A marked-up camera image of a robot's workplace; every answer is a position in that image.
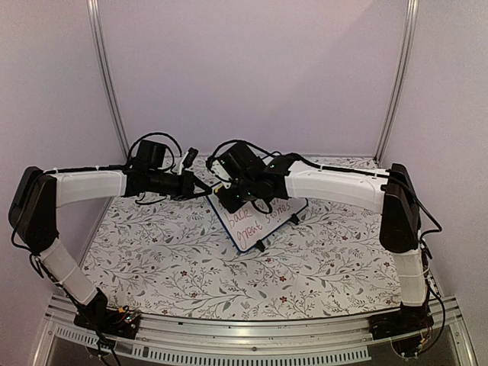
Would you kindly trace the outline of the small blue-framed whiteboard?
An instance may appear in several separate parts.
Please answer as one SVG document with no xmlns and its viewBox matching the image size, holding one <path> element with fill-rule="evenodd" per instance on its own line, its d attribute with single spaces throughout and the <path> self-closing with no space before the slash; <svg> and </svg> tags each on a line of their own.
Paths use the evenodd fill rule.
<svg viewBox="0 0 488 366">
<path fill-rule="evenodd" d="M 244 204 L 235 213 L 229 213 L 215 195 L 215 190 L 222 186 L 211 185 L 213 193 L 207 196 L 207 201 L 239 253 L 253 249 L 263 252 L 268 246 L 267 240 L 286 223 L 298 224 L 302 220 L 299 216 L 308 206 L 306 198 L 276 198 L 271 202 L 270 214 L 260 213 L 251 203 Z"/>
</svg>

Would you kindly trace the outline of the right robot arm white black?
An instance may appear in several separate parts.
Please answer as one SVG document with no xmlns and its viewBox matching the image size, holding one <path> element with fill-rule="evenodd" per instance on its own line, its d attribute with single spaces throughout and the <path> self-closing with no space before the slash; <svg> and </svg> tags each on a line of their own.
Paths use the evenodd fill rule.
<svg viewBox="0 0 488 366">
<path fill-rule="evenodd" d="M 379 326 L 432 324 L 422 208 L 406 168 L 325 167 L 295 153 L 258 157 L 237 144 L 211 163 L 211 203 L 272 319 L 389 310 Z"/>
</svg>

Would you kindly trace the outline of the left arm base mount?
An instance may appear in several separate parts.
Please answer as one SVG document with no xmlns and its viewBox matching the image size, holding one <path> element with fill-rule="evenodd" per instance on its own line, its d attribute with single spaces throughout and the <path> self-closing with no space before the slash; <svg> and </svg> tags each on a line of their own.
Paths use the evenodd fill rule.
<svg viewBox="0 0 488 366">
<path fill-rule="evenodd" d="M 118 309 L 82 306 L 75 315 L 74 324 L 111 336 L 135 339 L 140 327 L 141 314 L 139 310 L 130 310 L 128 306 Z"/>
</svg>

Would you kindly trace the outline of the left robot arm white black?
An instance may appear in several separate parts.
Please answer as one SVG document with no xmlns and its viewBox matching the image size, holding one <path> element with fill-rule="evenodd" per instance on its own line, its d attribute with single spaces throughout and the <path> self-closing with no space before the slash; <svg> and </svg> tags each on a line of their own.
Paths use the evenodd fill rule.
<svg viewBox="0 0 488 366">
<path fill-rule="evenodd" d="M 82 272 L 66 237 L 87 236 L 101 205 L 113 197 L 155 193 L 176 201 L 210 193 L 210 187 L 192 171 L 179 174 L 153 169 L 146 172 L 109 166 L 103 169 L 24 171 L 8 212 L 14 246 L 27 250 L 51 276 L 96 330 L 113 325 L 108 299 Z M 60 231 L 67 229 L 66 236 Z"/>
</svg>

